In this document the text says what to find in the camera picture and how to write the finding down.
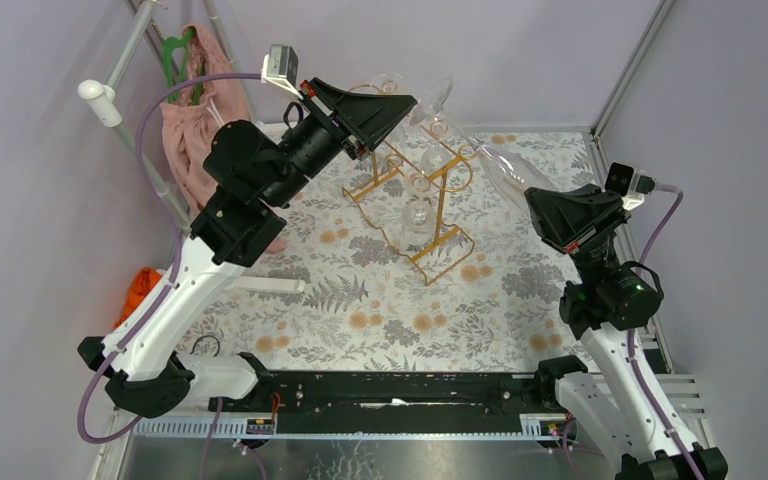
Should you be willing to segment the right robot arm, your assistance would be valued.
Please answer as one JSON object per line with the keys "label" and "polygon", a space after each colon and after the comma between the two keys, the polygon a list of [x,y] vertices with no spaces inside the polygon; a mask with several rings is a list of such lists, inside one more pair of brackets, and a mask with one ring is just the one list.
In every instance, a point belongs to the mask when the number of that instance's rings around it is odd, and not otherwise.
{"label": "right robot arm", "polygon": [[664,299],[656,273],[622,262],[616,229],[630,212],[619,193],[586,185],[559,192],[529,188],[523,194],[540,239],[569,256],[579,275],[566,283],[559,313],[596,363],[609,390],[599,391],[578,358],[541,362],[533,386],[543,410],[566,409],[609,462],[617,479],[724,479],[728,463],[686,426],[638,343],[638,329]]}

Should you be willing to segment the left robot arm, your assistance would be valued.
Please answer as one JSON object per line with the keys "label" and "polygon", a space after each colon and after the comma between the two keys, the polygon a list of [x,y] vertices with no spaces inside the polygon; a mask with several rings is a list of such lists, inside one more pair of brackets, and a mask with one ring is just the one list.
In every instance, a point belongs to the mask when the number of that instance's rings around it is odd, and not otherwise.
{"label": "left robot arm", "polygon": [[417,106],[410,95],[349,92],[318,78],[304,81],[299,95],[301,118],[279,141],[247,120],[217,130],[204,162],[217,188],[172,264],[118,328],[79,344],[94,383],[116,407],[156,418],[190,400],[234,399],[248,411],[269,401],[268,373],[254,356],[185,355],[177,344],[278,237],[280,209],[338,155],[372,154]]}

